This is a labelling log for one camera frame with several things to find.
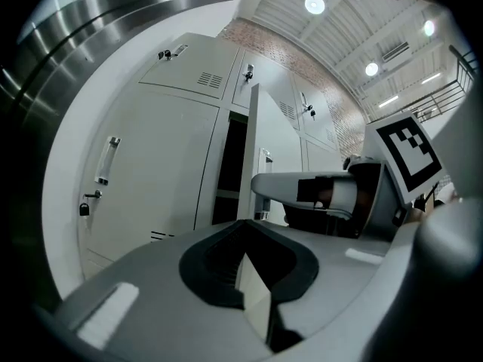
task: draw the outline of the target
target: ventilation grille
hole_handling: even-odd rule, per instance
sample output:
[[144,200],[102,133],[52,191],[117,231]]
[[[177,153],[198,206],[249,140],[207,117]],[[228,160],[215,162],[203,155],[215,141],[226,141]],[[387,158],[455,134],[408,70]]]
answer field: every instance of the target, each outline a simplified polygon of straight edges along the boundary
[[219,88],[222,79],[223,78],[221,76],[213,75],[213,78],[211,78],[210,81],[210,87]]
[[220,88],[222,76],[208,74],[207,72],[202,72],[197,83],[203,84],[204,86],[209,86],[212,88]]
[[398,47],[394,48],[390,52],[388,52],[386,55],[383,56],[383,62],[387,63],[391,59],[394,59],[397,57],[399,54],[402,54],[406,50],[409,50],[409,44],[407,41],[405,41],[403,44],[400,44]]
[[198,83],[203,84],[204,86],[208,86],[208,83],[210,82],[211,79],[211,74],[208,74],[207,72],[202,72],[202,76],[199,77]]
[[280,107],[280,110],[281,112],[283,112],[283,114],[289,118],[289,119],[292,119],[295,121],[295,110],[292,106],[286,104],[286,103],[283,103],[283,102],[280,102],[280,104],[278,105],[278,107]]
[[156,241],[164,240],[166,238],[173,238],[174,235],[168,235],[166,233],[151,231],[151,242],[155,243]]
[[327,135],[327,139],[331,141],[332,143],[335,143],[334,139],[334,133],[332,133],[330,130],[325,129],[325,134]]

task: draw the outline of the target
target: air conditioner vent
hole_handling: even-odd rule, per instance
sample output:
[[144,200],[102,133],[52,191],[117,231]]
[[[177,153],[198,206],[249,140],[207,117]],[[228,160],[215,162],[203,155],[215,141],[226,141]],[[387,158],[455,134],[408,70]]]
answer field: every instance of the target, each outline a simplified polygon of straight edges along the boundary
[[383,56],[383,62],[387,63],[390,60],[394,59],[397,57],[399,54],[402,54],[403,52],[409,50],[409,44],[407,41],[404,43],[400,44],[398,47],[394,48],[390,52],[388,52],[386,55]]

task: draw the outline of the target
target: padlock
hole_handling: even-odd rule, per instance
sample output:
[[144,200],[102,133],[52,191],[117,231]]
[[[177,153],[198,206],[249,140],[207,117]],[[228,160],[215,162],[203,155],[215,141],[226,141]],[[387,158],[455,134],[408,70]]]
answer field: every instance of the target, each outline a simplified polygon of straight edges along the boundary
[[89,216],[89,205],[85,202],[80,204],[78,207],[78,214],[79,216]]

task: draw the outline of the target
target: locker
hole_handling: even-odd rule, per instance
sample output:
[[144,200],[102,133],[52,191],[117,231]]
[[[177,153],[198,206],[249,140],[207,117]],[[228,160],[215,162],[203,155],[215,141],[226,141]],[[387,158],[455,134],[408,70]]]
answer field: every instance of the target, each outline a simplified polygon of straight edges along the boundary
[[295,74],[294,76],[300,101],[302,104],[311,105],[315,110],[315,119],[310,115],[310,111],[302,114],[305,133],[337,150],[334,123],[324,94],[307,80]]
[[[249,81],[246,81],[243,74],[247,72],[249,64],[254,66],[254,76]],[[243,63],[238,74],[233,103],[249,108],[251,88],[259,83],[274,99],[291,125],[299,130],[301,111],[297,109],[289,71],[265,57],[245,51]]]
[[[264,87],[256,85],[251,95],[253,100],[248,116],[237,219],[254,218],[255,194],[251,191],[251,179],[255,175],[302,171],[302,151],[297,132],[286,117],[276,111],[277,103]],[[283,205],[272,201],[268,221],[287,225],[284,217]]]
[[209,36],[186,33],[173,42],[171,60],[163,57],[140,80],[221,99],[238,46]]
[[339,152],[329,152],[320,146],[306,141],[309,157],[309,172],[332,172],[342,170]]
[[[116,261],[140,245],[194,229],[217,113],[214,106],[139,88],[122,96],[96,136],[84,173],[82,193],[103,193],[89,200],[90,216],[81,217],[89,251]],[[96,171],[112,136],[120,143],[103,185]]]

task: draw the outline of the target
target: metal railing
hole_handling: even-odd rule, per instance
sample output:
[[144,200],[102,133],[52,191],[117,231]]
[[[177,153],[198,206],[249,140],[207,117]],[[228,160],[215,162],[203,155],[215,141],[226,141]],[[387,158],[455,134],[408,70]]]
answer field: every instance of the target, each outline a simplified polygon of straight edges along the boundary
[[411,111],[422,123],[460,105],[475,80],[478,61],[473,51],[461,55],[452,45],[449,46],[449,51],[457,58],[457,76],[454,81],[377,120]]

